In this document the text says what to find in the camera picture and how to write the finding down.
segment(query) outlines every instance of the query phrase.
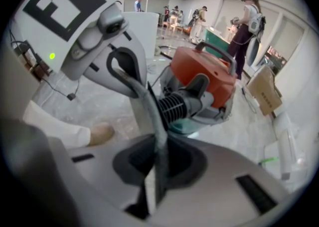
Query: cardboard box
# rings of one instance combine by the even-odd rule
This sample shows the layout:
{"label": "cardboard box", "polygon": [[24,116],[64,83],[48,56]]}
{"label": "cardboard box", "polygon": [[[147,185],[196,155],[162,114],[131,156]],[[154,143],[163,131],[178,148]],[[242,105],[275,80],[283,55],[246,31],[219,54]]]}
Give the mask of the cardboard box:
{"label": "cardboard box", "polygon": [[260,105],[262,113],[266,116],[278,108],[282,101],[275,87],[275,77],[268,66],[263,66],[247,85],[251,95]]}

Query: black handle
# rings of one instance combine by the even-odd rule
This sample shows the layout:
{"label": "black handle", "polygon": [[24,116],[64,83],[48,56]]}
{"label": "black handle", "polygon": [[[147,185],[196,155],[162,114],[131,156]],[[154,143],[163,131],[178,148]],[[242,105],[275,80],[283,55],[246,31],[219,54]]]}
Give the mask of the black handle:
{"label": "black handle", "polygon": [[213,44],[210,44],[210,43],[207,43],[205,41],[202,41],[200,42],[197,46],[196,46],[196,50],[199,50],[199,51],[203,51],[204,47],[208,47],[208,48],[211,48],[215,51],[217,51],[218,53],[220,53],[222,55],[222,59],[226,60],[227,62],[230,63],[230,68],[229,68],[229,74],[230,75],[235,75],[235,71],[236,71],[236,67],[237,67],[237,62],[236,60],[228,53],[226,52],[225,50],[213,45]]}

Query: floor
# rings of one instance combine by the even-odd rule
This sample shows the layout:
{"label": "floor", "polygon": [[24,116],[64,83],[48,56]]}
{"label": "floor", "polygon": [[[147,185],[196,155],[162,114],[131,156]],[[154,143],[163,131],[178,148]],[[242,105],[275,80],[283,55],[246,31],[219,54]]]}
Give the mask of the floor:
{"label": "floor", "polygon": [[[158,30],[157,46],[159,45],[194,47],[180,31],[172,33],[166,29]],[[174,54],[173,49],[163,51],[171,56]],[[168,64],[169,60],[161,55],[148,59],[148,81],[153,84]],[[48,81],[64,94],[74,92],[77,87],[77,81],[69,80],[63,73],[51,74]],[[207,126],[192,134],[192,137],[233,149],[257,163],[263,159],[264,146],[276,139],[272,120],[269,116],[264,117],[257,106],[255,114],[243,96],[240,85],[236,83],[236,87],[229,120],[219,125]],[[154,86],[154,90],[159,94],[159,82]],[[73,101],[52,91],[46,83],[42,83],[33,100],[46,112],[67,123],[91,127],[95,123],[108,121],[116,130],[113,139],[123,140],[139,135],[128,97],[103,88],[83,76],[77,97]]]}

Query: dark purple pants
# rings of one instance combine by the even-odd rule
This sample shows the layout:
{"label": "dark purple pants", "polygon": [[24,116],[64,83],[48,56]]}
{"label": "dark purple pants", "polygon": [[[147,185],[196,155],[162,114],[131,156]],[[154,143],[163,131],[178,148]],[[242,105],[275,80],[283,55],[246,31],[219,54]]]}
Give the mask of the dark purple pants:
{"label": "dark purple pants", "polygon": [[241,25],[238,29],[237,33],[235,34],[234,38],[230,42],[227,52],[232,56],[235,57],[237,61],[237,68],[236,73],[238,75],[237,79],[241,80],[241,73],[244,69],[245,64],[245,55],[248,48],[248,44],[252,33],[248,31],[247,25]]}

